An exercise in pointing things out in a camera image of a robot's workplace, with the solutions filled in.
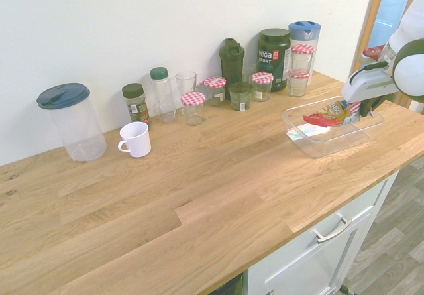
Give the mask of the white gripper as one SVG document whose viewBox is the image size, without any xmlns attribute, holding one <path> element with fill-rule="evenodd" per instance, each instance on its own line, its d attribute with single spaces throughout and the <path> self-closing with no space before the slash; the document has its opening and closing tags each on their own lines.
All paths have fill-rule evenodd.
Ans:
<svg viewBox="0 0 424 295">
<path fill-rule="evenodd" d="M 349 77 L 341 95 L 350 103 L 362 101 L 360 116 L 366 117 L 370 110 L 377 109 L 387 99 L 386 95 L 398 91 L 393 79 L 383 68 L 362 68 Z"/>
</svg>

